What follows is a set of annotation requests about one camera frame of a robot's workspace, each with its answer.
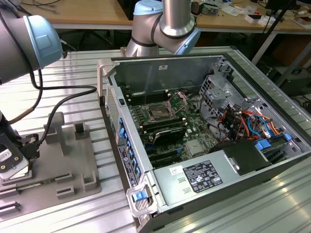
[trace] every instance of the desk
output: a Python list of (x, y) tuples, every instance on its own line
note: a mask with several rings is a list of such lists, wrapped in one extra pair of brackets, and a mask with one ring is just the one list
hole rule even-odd
[[(32, 3), (31, 0), (24, 0), (24, 2)], [(245, 0), (239, 4), (242, 6), (256, 6), (258, 11), (263, 15), (267, 11), (262, 6), (252, 3), (250, 0)], [(34, 15), (41, 15), (47, 18), (57, 29), (132, 29), (133, 22), (127, 19), (117, 0), (61, 0), (55, 4), (56, 10), (60, 14), (54, 14), (35, 6), (24, 4), (22, 6)], [(252, 60), (253, 63), (257, 63), (277, 34), (311, 34), (311, 30), (306, 30), (295, 24), (292, 22), (292, 18), (291, 16), (285, 16), (285, 20), (276, 26), (276, 29), (270, 34)], [(203, 32), (262, 33), (263, 31), (262, 26), (247, 22), (244, 16), (234, 17), (223, 11), (219, 12), (219, 16), (198, 16), (197, 26)]]

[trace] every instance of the blue tab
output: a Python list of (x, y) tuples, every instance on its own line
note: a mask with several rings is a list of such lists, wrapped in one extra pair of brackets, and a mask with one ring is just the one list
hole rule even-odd
[(259, 150), (263, 150), (265, 148), (268, 148), (270, 147), (271, 144), (268, 142), (267, 139), (264, 139), (264, 140), (260, 140), (259, 142), (257, 142), (256, 144), (256, 147), (259, 149)]
[(290, 141), (292, 139), (292, 137), (288, 133), (284, 134), (284, 137), (287, 141)]
[(146, 193), (145, 190), (137, 192), (137, 193), (133, 193), (134, 202), (137, 202), (137, 201), (140, 201), (140, 200), (144, 200), (144, 199), (147, 199), (147, 198), (148, 198), (148, 196), (147, 196), (147, 193)]
[(122, 128), (121, 130), (120, 130), (120, 133), (119, 133), (119, 135), (120, 135), (120, 137), (123, 137), (124, 136), (124, 128)]

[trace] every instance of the pcie slot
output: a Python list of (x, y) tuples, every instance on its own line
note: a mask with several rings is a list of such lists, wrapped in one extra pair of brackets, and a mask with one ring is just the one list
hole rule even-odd
[(154, 160), (151, 162), (152, 166), (153, 167), (159, 167), (159, 166), (167, 166), (167, 165), (170, 165), (172, 164), (173, 162), (180, 162), (181, 159), (180, 159), (180, 156), (178, 155), (173, 155), (173, 156), (170, 156), (170, 157), (167, 157), (167, 158), (163, 158), (163, 159), (160, 159), (160, 160)]
[(154, 155), (154, 156), (150, 156), (150, 157), (149, 157), (149, 160), (150, 160), (150, 162), (152, 162), (152, 161), (155, 161), (155, 160), (167, 158), (167, 157), (172, 156), (172, 155), (177, 155), (177, 151), (176, 151), (176, 150), (173, 150), (173, 151), (171, 151), (171, 152), (167, 152), (167, 153), (163, 153), (163, 154), (157, 154), (157, 155)]

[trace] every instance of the cable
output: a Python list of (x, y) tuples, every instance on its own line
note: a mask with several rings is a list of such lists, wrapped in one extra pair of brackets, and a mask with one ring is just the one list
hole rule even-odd
[(250, 116), (250, 117), (248, 118), (248, 120), (247, 120), (247, 125), (248, 125), (250, 131), (253, 132), (254, 134), (257, 134), (257, 135), (259, 136), (259, 138), (261, 139), (261, 135), (260, 135), (258, 132), (254, 131), (254, 130), (252, 129), (252, 127), (250, 127), (250, 118), (251, 118), (251, 117), (254, 117), (254, 115), (252, 115), (252, 116)]
[(261, 3), (261, 2), (264, 3), (264, 4), (267, 4), (267, 3), (266, 3), (266, 2), (263, 2), (263, 1), (258, 1), (258, 2), (257, 2), (259, 6), (262, 6), (263, 8), (265, 8), (266, 6), (263, 6), (263, 5), (259, 4), (259, 3)]
[(264, 27), (264, 30), (263, 30), (262, 33), (264, 33), (264, 32), (266, 31), (266, 29), (267, 29), (267, 27), (268, 27), (268, 25), (269, 25), (270, 19), (271, 19), (271, 15), (272, 15), (272, 12), (271, 12), (271, 14), (269, 15), (268, 22), (267, 22), (266, 26)]
[(48, 119), (48, 123), (46, 125), (45, 131), (44, 131), (41, 139), (39, 140), (39, 144), (42, 144), (44, 142), (45, 138), (47, 137), (49, 129), (50, 129), (50, 126), (51, 126), (51, 123), (52, 123), (52, 120), (53, 120), (53, 117), (54, 117), (54, 114), (56, 113), (56, 111), (57, 111), (57, 109), (59, 108), (60, 105), (62, 105), (66, 101), (71, 100), (73, 98), (77, 98), (77, 97), (80, 97), (80, 96), (84, 96), (84, 95), (88, 95), (88, 94), (91, 94), (93, 92), (96, 92), (96, 90), (97, 90), (97, 88), (93, 87), (93, 89), (91, 89), (89, 91), (84, 91), (84, 92), (81, 92), (81, 93), (73, 94), (73, 95), (68, 96), (68, 97), (62, 99), (61, 101), (59, 101), (55, 105), (55, 107), (53, 108), (53, 110), (50, 113), (50, 116), (49, 116), (49, 119)]
[[(39, 83), (40, 83), (40, 86), (43, 86), (43, 78), (42, 78), (42, 75), (39, 75)], [(35, 110), (35, 108), (39, 105), (40, 101), (41, 101), (41, 98), (42, 98), (42, 94), (43, 94), (43, 89), (39, 89), (39, 95), (37, 97), (37, 100), (36, 102), (34, 103), (34, 105), (27, 109), (25, 112), (23, 112), (22, 114), (20, 114), (19, 116), (17, 116), (16, 118), (12, 119), (9, 121), (9, 124), (12, 125), (12, 124), (15, 124), (16, 122), (22, 120), (25, 116), (27, 116), (28, 114), (30, 114), (31, 112), (33, 112)]]
[(51, 4), (57, 3), (59, 1), (61, 1), (61, 0), (56, 0), (53, 2), (49, 2), (49, 3), (40, 3), (40, 4), (29, 4), (29, 3), (22, 2), (22, 4), (27, 5), (27, 6), (46, 6), (46, 5), (51, 5)]
[(246, 130), (246, 135), (249, 136), (249, 130), (248, 130), (248, 127), (245, 123), (245, 120), (243, 119), (243, 117), (241, 116), (241, 123), (244, 125), (244, 128)]
[[(264, 116), (263, 114), (260, 114), (260, 113), (253, 113), (253, 112), (246, 111), (246, 110), (245, 110), (245, 111), (242, 111), (242, 113), (247, 114), (247, 115), (249, 115), (249, 116), (255, 114), (255, 115), (259, 115), (259, 116), (261, 116), (261, 117), (263, 117), (263, 118), (265, 118), (265, 119), (267, 119), (267, 120), (270, 120), (269, 117)], [(273, 132), (274, 132), (276, 135), (280, 135), (280, 133), (276, 130), (276, 128), (275, 128), (273, 122), (269, 122), (269, 123), (271, 124), (271, 128), (272, 128)]]
[(265, 125), (265, 127), (266, 127), (268, 133), (269, 133), (271, 136), (275, 136), (275, 135), (276, 135), (276, 134), (268, 127), (267, 122), (265, 121), (265, 119), (264, 119), (262, 116), (259, 116), (259, 115), (251, 115), (251, 116), (248, 118), (248, 120), (247, 120), (247, 125), (248, 125), (248, 128), (250, 129), (250, 131), (252, 131), (253, 133), (255, 133), (255, 134), (257, 134), (257, 135), (260, 135), (259, 133), (255, 132), (255, 131), (252, 129), (252, 127), (251, 127), (251, 125), (250, 125), (250, 118), (251, 118), (251, 117), (258, 117), (259, 119), (261, 119), (262, 122), (264, 123), (264, 125)]
[[(59, 12), (56, 11), (56, 10), (52, 10), (52, 9), (48, 9), (48, 8), (43, 7), (43, 6), (41, 5), (41, 3), (40, 3), (40, 2), (37, 2), (36, 0), (33, 0), (33, 4), (34, 4), (37, 8), (40, 8), (40, 9), (42, 9), (42, 10), (51, 11), (51, 12), (54, 13), (54, 14), (59, 14)], [(54, 5), (48, 4), (47, 7), (54, 8), (55, 6), (54, 6)]]

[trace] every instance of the aluminum extrusion table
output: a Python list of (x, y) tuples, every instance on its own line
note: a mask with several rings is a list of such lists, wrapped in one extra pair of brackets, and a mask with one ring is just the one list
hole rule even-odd
[[(299, 114), (295, 110), (298, 106), (290, 98), (283, 96), (279, 89), (274, 89), (271, 82), (239, 51), (231, 47), (210, 47), (197, 48), (192, 52), (227, 52), (311, 134), (309, 115)], [(43, 70), (44, 85), (96, 85), (98, 59), (111, 56), (118, 57), (120, 52), (113, 50), (69, 53), (66, 59)], [(253, 91), (249, 87), (239, 88), (248, 97), (252, 96)], [(29, 76), (13, 80), (0, 89), (0, 109), (8, 119), (30, 107), (38, 94), (32, 87)], [(44, 91), (38, 108), (15, 124), (14, 128), (20, 134), (42, 130), (53, 106), (65, 96), (78, 91), (80, 90)], [(64, 112), (66, 125), (85, 121), (90, 126), (102, 191), (93, 196), (0, 222), (0, 232), (136, 232), (97, 102), (97, 94), (68, 101), (59, 110)], [(310, 193), (311, 159), (308, 159), (272, 181), (169, 224), (158, 232), (311, 232)]]

